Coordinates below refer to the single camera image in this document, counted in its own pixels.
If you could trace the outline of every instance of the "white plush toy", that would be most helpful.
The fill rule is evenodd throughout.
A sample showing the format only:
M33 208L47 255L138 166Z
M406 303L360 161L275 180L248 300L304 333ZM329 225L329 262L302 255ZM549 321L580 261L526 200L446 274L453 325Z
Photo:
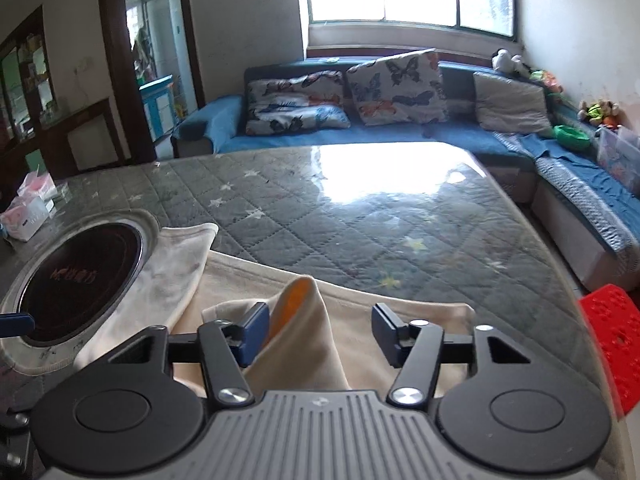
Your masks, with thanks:
M517 73L522 77L529 79L531 72L522 61L522 56L513 56L508 50L499 50L497 55L492 59L494 70L503 74L512 75Z

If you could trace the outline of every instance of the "beige cloth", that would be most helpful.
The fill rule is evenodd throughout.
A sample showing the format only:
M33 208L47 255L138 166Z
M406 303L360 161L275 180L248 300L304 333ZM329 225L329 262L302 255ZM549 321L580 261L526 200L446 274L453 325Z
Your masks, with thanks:
M83 368L140 330L173 326L193 297L218 226L163 228L130 289L74 360Z
M245 374L258 397L264 390L312 388L375 389L386 395L398 370L386 362L371 333L375 303L388 304L404 320L427 319L449 333L468 333L473 317L467 304L386 298L211 251L200 285L172 332L194 332L203 317L238 321L256 301L266 301L271 311L270 341ZM174 375L202 385L198 365L175 365ZM436 394L465 376L464 365L445 365Z

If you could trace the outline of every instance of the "sofa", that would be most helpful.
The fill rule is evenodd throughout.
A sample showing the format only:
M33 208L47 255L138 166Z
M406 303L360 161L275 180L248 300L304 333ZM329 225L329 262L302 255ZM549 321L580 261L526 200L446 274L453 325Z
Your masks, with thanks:
M258 79L294 78L322 70L345 72L373 59L307 59L254 67L245 71L244 84L246 87ZM593 152L577 156L554 140L483 130L475 117L473 74L493 70L452 62L440 62L440 70L450 115L447 123L365 126L354 107L347 105L345 110L351 121L348 129L247 136L244 96L234 95L217 99L191 114L176 128L174 143L179 156L366 142L452 144L471 152L515 203L532 210L587 290L606 283L625 290L636 288L640 284L640 201L594 163ZM348 102L348 85L344 94ZM583 128L597 146L596 130L577 123L574 110L549 100L548 111L556 124ZM636 213L638 222L633 220Z
M345 72L374 57L307 59L293 63L249 68L245 86L258 79L293 78L322 70ZM367 142L446 142L473 153L507 191L514 202L530 203L535 191L536 168L528 155L505 146L493 132L483 130L475 120L476 88L474 72L493 73L481 66L440 62L450 121L441 124L396 123L365 126L353 106L345 106L351 121L348 129L322 129L300 134L247 136L244 134L244 99L225 96L191 114L174 132L180 157L209 153L230 153L284 146L360 144ZM344 95L351 99L345 85Z

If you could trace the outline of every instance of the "window sill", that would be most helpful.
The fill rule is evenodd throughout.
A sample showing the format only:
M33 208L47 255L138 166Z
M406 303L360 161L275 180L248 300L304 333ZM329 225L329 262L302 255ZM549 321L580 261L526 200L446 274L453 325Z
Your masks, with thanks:
M329 48L437 48L462 56L491 59L496 50L521 54L522 46L508 38L429 25L380 22L331 22L309 25L310 50Z

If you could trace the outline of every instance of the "red plastic object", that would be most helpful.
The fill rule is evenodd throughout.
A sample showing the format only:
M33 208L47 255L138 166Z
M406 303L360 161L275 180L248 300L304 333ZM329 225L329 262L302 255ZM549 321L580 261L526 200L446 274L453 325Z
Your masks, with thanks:
M624 290L605 285L580 300L626 415L640 401L640 312Z

